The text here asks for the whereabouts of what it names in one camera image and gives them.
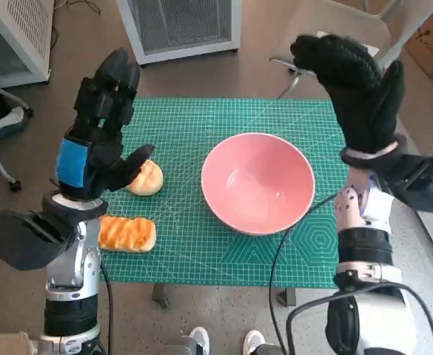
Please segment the black gloved right hand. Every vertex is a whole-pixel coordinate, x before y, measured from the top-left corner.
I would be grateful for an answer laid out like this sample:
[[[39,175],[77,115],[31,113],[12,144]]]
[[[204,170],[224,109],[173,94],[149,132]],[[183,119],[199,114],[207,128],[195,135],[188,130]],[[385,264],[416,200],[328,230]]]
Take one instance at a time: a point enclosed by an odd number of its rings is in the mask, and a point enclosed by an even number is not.
[[[401,61],[381,72],[364,46],[338,35],[300,35],[290,51],[327,91],[348,148],[373,155],[394,143],[405,94]]]

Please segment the black left hand blue tape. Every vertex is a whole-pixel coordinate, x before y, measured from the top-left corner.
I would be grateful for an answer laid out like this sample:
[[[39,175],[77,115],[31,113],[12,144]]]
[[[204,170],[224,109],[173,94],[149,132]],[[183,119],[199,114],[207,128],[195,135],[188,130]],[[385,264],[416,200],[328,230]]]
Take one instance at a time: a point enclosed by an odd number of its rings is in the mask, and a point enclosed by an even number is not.
[[[125,49],[111,52],[93,77],[83,78],[76,118],[61,142],[56,163],[59,190],[71,200],[95,200],[134,181],[150,157],[148,143],[122,158],[122,128],[133,117],[140,67]]]

